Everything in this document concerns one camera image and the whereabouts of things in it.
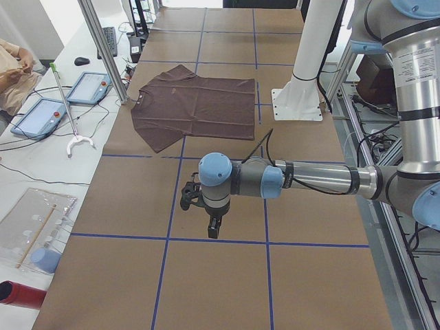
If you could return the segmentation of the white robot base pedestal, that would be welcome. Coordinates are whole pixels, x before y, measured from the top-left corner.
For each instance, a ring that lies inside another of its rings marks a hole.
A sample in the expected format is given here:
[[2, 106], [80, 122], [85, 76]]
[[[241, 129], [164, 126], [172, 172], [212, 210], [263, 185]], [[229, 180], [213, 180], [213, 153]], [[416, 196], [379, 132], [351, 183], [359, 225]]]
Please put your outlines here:
[[344, 2], [309, 2], [290, 81], [272, 90], [276, 121], [321, 121], [318, 75], [335, 24], [344, 14]]

